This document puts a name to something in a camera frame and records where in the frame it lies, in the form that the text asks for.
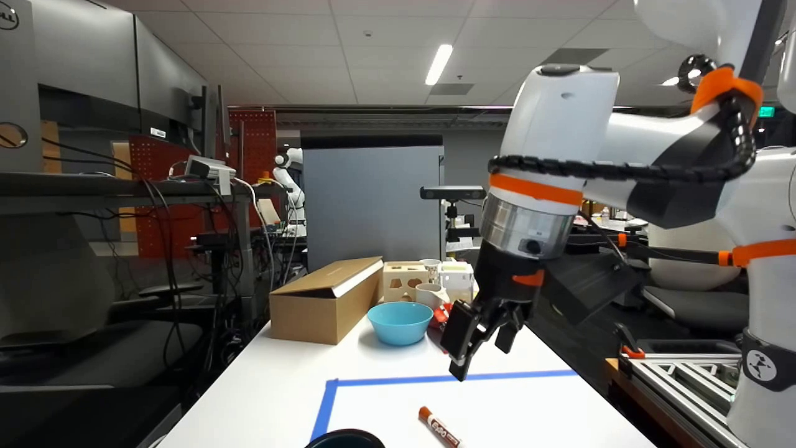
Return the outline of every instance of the cable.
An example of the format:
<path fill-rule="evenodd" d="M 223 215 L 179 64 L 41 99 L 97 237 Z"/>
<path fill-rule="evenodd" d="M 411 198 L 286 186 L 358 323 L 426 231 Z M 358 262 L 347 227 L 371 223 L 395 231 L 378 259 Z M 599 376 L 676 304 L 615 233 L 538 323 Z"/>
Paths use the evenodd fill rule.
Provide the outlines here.
<path fill-rule="evenodd" d="M 552 176 L 577 176 L 577 180 L 633 180 L 633 181 L 730 181 L 752 170 L 757 159 L 753 136 L 747 129 L 747 114 L 740 105 L 740 98 L 725 98 L 720 105 L 722 131 L 730 135 L 730 142 L 736 157 L 725 167 L 633 167 L 633 165 L 588 165 L 574 159 L 539 159 L 539 157 L 496 157 L 490 159 L 490 172 L 519 170 Z"/>
<path fill-rule="evenodd" d="M 264 212 L 258 210 L 253 186 L 251 186 L 250 181 L 243 181 L 242 176 L 232 176 L 232 180 L 250 190 L 253 215 L 256 215 L 258 223 L 264 227 L 267 252 L 268 252 L 268 262 L 272 262 L 272 267 L 268 267 L 268 292 L 273 292 L 276 272 L 273 272 L 273 246 L 272 246 L 267 216 L 264 216 Z"/>
<path fill-rule="evenodd" d="M 42 157 L 42 159 L 49 159 L 49 161 L 73 161 L 73 165 L 108 165 L 108 161 L 100 161 L 100 159 L 77 159 L 77 157 Z"/>
<path fill-rule="evenodd" d="M 109 256 L 114 259 L 114 281 L 116 281 L 116 287 L 121 289 L 121 297 L 128 297 L 124 281 L 121 281 L 121 276 L 119 276 L 119 253 L 116 253 L 116 246 L 109 242 L 109 233 L 108 233 L 104 222 L 108 222 L 108 218 L 100 218 L 100 231 L 103 231 L 103 240 L 104 240 L 104 245 L 108 245 L 108 250 L 109 250 Z"/>
<path fill-rule="evenodd" d="M 134 218 L 134 216 L 152 216 L 149 212 L 133 212 L 133 215 L 119 215 L 119 212 L 108 212 L 108 215 L 95 215 L 95 212 L 67 212 L 75 216 L 89 216 L 89 218 Z"/>
<path fill-rule="evenodd" d="M 166 340 L 162 345 L 162 362 L 165 362 L 165 368 L 171 370 L 171 363 L 170 363 L 170 345 L 171 345 L 171 337 L 177 333 L 177 340 L 179 340 L 179 349 L 181 354 L 187 354 L 187 345 L 184 345 L 184 339 L 181 339 L 181 329 L 179 329 L 179 313 L 181 313 L 181 293 L 177 289 L 177 274 L 174 274 L 174 240 L 171 240 L 171 227 L 166 230 L 165 227 L 165 216 L 159 215 L 159 210 L 166 215 L 166 222 L 171 223 L 171 215 L 170 215 L 170 203 L 166 203 L 166 196 L 152 184 L 145 180 L 145 186 L 148 186 L 148 194 L 149 194 L 149 201 L 155 203 L 155 222 L 159 227 L 159 237 L 162 237 L 162 246 L 165 246 L 165 267 L 166 267 L 166 281 L 170 281 L 170 289 L 174 293 L 171 299 L 171 329 L 166 333 Z"/>
<path fill-rule="evenodd" d="M 128 170 L 128 172 L 134 174 L 134 167 L 133 167 L 129 161 L 124 161 L 124 159 L 116 159 L 116 157 L 109 157 L 109 155 L 100 155 L 100 152 L 93 152 L 93 150 L 82 150 L 82 146 L 73 146 L 73 144 L 63 144 L 63 142 L 54 142 L 54 139 L 47 139 L 47 136 L 42 136 L 42 142 L 46 142 L 46 144 L 54 144 L 54 146 L 67 150 L 67 152 L 77 152 L 77 155 L 108 159 L 108 161 L 113 161 L 114 167 L 121 167 L 121 170 Z"/>
<path fill-rule="evenodd" d="M 232 227 L 230 231 L 235 231 L 232 237 L 240 240 L 236 216 L 235 216 L 232 210 L 226 207 L 223 196 L 222 196 L 211 184 L 207 184 L 207 186 L 210 186 L 210 192 L 216 196 L 222 212 L 226 215 L 230 227 Z M 210 343 L 207 343 L 207 357 L 205 357 L 205 368 L 207 368 L 207 370 L 215 368 L 215 362 L 216 362 L 216 340 L 222 340 L 222 329 L 223 329 L 223 327 L 218 323 L 222 299 L 226 299 L 230 287 L 235 289 L 232 293 L 240 297 L 240 289 L 236 289 L 236 287 L 240 287 L 240 281 L 242 281 L 242 272 L 240 272 L 236 279 L 230 276 L 232 272 L 235 272 L 232 267 L 223 267 L 223 281 L 218 284 L 218 292 L 215 292 L 215 313 L 211 313 Z"/>
<path fill-rule="evenodd" d="M 597 227 L 597 222 L 593 222 L 593 216 L 588 216 L 584 212 L 577 212 L 593 230 L 597 230 L 597 233 L 601 233 L 601 240 L 611 246 L 611 252 L 618 253 L 618 259 L 621 262 L 621 264 L 626 264 L 626 256 L 624 256 L 624 252 L 615 245 L 615 240 L 601 230 L 601 227 Z"/>
<path fill-rule="evenodd" d="M 27 144 L 27 129 L 21 128 L 17 121 L 0 121 L 0 124 L 8 124 L 8 128 L 16 128 L 21 131 L 21 139 L 12 142 L 8 135 L 0 135 L 2 142 L 8 142 L 9 146 L 21 150 Z"/>

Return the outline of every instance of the black object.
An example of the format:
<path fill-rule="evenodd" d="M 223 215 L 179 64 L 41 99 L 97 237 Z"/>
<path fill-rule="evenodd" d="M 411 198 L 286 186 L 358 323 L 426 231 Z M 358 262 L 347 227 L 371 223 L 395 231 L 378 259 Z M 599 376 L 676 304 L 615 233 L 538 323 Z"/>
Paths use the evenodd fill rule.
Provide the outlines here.
<path fill-rule="evenodd" d="M 764 343 L 752 333 L 745 337 L 742 363 L 747 379 L 768 390 L 786 390 L 796 384 L 796 352 Z"/>
<path fill-rule="evenodd" d="M 748 323 L 748 297 L 740 292 L 675 292 L 645 287 L 641 297 L 690 329 L 733 337 Z"/>
<path fill-rule="evenodd" d="M 453 379 L 466 380 L 470 358 L 496 330 L 496 345 L 509 354 L 514 333 L 532 320 L 532 299 L 538 297 L 532 281 L 518 284 L 518 279 L 532 279 L 539 272 L 538 259 L 519 259 L 490 245 L 481 246 L 476 302 L 470 307 L 456 302 L 446 327 L 441 330 L 430 327 L 429 333 L 451 357 Z"/>
<path fill-rule="evenodd" d="M 700 78 L 716 70 L 716 62 L 706 55 L 690 55 L 676 70 L 676 90 L 694 95 Z"/>
<path fill-rule="evenodd" d="M 733 340 L 725 339 L 665 339 L 665 340 L 639 340 L 648 354 L 742 354 Z"/>
<path fill-rule="evenodd" d="M 645 186 L 645 192 L 651 190 L 651 198 L 657 201 L 650 210 L 650 215 L 641 215 L 645 210 L 635 212 L 633 207 L 639 198 L 635 190 L 630 196 L 630 210 L 626 210 L 630 215 L 648 222 L 657 222 L 665 230 L 684 227 L 684 223 L 703 222 L 703 216 L 700 215 L 716 207 L 715 201 L 702 203 L 703 196 L 711 198 L 715 190 L 720 190 L 722 194 L 725 181 L 736 180 L 752 170 L 757 157 L 753 136 L 748 129 L 752 111 L 753 111 L 753 105 L 747 98 L 730 91 L 726 98 L 720 99 L 720 111 L 708 121 L 703 121 L 702 128 L 697 128 L 694 131 L 675 142 L 651 167 L 588 165 L 588 161 L 573 161 L 573 159 L 539 159 L 539 157 L 504 155 L 504 157 L 490 159 L 490 172 L 496 174 L 501 170 L 519 170 L 519 172 L 577 176 L 577 180 L 618 180 L 618 181 L 635 180 L 638 190 L 639 186 Z M 702 192 L 703 186 L 711 186 L 708 194 L 702 194 L 697 198 L 687 196 L 687 194 Z M 679 210 L 672 210 L 672 212 L 667 210 L 667 207 L 676 207 L 676 198 L 684 198 L 684 196 L 690 198 L 690 203 L 691 201 L 702 203 L 697 207 L 694 216 L 691 215 L 676 216 Z M 660 212 L 675 215 L 676 222 L 665 222 L 661 216 L 657 216 Z"/>
<path fill-rule="evenodd" d="M 781 19 L 786 18 L 786 0 L 766 0 L 757 12 L 752 40 L 745 55 L 742 78 L 764 85 L 776 38 L 781 34 Z"/>
<path fill-rule="evenodd" d="M 691 252 L 691 250 L 669 250 L 669 246 L 639 246 L 641 259 L 676 259 L 694 264 L 720 264 L 720 252 Z"/>
<path fill-rule="evenodd" d="M 420 198 L 446 198 L 446 201 L 463 201 L 463 198 L 486 198 L 488 192 L 483 186 L 420 186 Z"/>
<path fill-rule="evenodd" d="M 546 269 L 542 293 L 550 297 L 550 307 L 573 327 L 588 320 L 639 284 L 635 269 L 618 262 L 615 253 L 563 256 L 548 262 Z"/>
<path fill-rule="evenodd" d="M 633 352 L 638 352 L 639 349 L 639 340 L 638 340 L 638 337 L 620 320 L 618 323 L 618 349 L 621 352 L 621 345 L 626 345 L 626 349 L 633 349 Z"/>
<path fill-rule="evenodd" d="M 140 446 L 179 400 L 177 388 L 32 388 L 0 393 L 0 446 Z"/>
<path fill-rule="evenodd" d="M 200 349 L 200 327 L 141 315 L 159 299 L 114 302 L 114 279 L 75 216 L 2 216 L 0 230 L 2 386 L 134 388 Z"/>
<path fill-rule="evenodd" d="M 340 429 L 314 439 L 307 448 L 384 448 L 384 444 L 368 431 Z"/>
<path fill-rule="evenodd" d="M 570 78 L 580 72 L 580 64 L 542 64 L 539 74 L 542 78 Z"/>

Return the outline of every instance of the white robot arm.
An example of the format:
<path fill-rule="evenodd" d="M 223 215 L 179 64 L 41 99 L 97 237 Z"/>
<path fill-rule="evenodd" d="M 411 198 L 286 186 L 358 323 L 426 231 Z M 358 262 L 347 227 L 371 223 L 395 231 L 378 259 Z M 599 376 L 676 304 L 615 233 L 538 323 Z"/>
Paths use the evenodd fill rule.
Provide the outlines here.
<path fill-rule="evenodd" d="M 731 27 L 725 34 L 731 38 L 731 49 L 725 53 L 720 44 L 716 55 L 740 58 L 745 38 L 773 42 L 776 27 L 766 40 L 748 19 L 784 3 L 703 0 L 702 4 Z M 753 446 L 791 446 L 796 216 L 789 210 L 794 210 L 796 155 L 757 152 L 752 124 L 761 86 L 740 72 L 752 72 L 753 80 L 759 72 L 748 70 L 752 64 L 740 72 L 733 67 L 703 70 L 691 114 L 681 119 L 611 111 L 620 82 L 611 72 L 538 67 L 527 74 L 501 157 L 492 159 L 476 267 L 481 293 L 470 307 L 456 304 L 451 315 L 430 327 L 430 337 L 451 357 L 456 379 L 466 379 L 472 354 L 496 333 L 497 349 L 509 352 L 514 333 L 532 319 L 529 304 L 546 284 L 546 262 L 563 252 L 584 196 L 665 230 L 716 218 L 736 245 L 716 262 L 748 272 L 752 302 L 745 376 L 730 429 Z"/>
<path fill-rule="evenodd" d="M 293 237 L 301 240 L 307 237 L 307 210 L 303 210 L 303 190 L 297 184 L 297 180 L 291 176 L 288 167 L 291 165 L 303 165 L 303 150 L 301 146 L 291 146 L 283 155 L 276 157 L 276 167 L 273 167 L 273 180 L 279 186 L 286 190 L 288 196 L 288 227 L 283 231 L 283 237 Z"/>

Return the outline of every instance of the metal rack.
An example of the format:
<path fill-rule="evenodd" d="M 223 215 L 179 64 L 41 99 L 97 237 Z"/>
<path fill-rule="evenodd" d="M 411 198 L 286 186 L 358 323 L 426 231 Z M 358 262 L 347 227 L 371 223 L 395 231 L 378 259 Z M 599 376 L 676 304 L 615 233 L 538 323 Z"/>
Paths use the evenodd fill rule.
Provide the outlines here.
<path fill-rule="evenodd" d="M 740 354 L 621 357 L 621 363 L 633 368 L 633 379 L 654 388 L 669 406 L 730 448 L 745 448 L 726 425 L 740 384 L 740 362 Z"/>
<path fill-rule="evenodd" d="M 155 181 L 155 186 L 170 198 L 170 203 L 202 203 L 216 201 L 210 184 L 205 181 Z M 242 299 L 246 333 L 258 330 L 262 299 L 253 287 L 253 259 L 251 259 L 251 237 L 250 237 L 250 192 L 235 190 L 236 201 L 236 237 L 242 250 Z M 258 196 L 281 196 L 279 186 L 256 186 Z M 114 180 L 114 176 L 82 176 L 82 174 L 21 174 L 0 172 L 0 215 L 58 215 L 75 210 L 100 210 L 100 207 L 134 207 L 152 203 L 148 184 L 138 180 Z"/>

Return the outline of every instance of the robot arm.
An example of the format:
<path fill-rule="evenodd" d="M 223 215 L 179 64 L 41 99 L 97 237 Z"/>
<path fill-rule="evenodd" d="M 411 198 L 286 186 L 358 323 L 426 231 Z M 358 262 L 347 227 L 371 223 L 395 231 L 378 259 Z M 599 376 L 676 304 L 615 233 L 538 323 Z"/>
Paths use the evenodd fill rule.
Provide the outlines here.
<path fill-rule="evenodd" d="M 303 212 L 303 190 L 297 184 L 297 180 L 291 176 L 288 167 L 291 165 L 301 165 L 303 161 L 303 150 L 301 146 L 291 146 L 283 155 L 276 157 L 276 167 L 273 167 L 273 180 L 279 186 L 286 190 L 288 196 L 288 227 L 283 231 L 283 237 L 307 237 L 307 212 Z"/>
<path fill-rule="evenodd" d="M 470 307 L 456 304 L 436 329 L 456 379 L 466 379 L 472 354 L 492 333 L 497 349 L 509 352 L 532 319 L 546 262 L 563 252 L 584 192 L 660 227 L 715 216 L 722 184 L 753 165 L 748 116 L 761 90 L 730 67 L 706 74 L 702 86 L 708 95 L 697 91 L 691 116 L 657 119 L 611 114 L 611 72 L 529 72 L 492 161 L 476 267 L 481 293 Z"/>

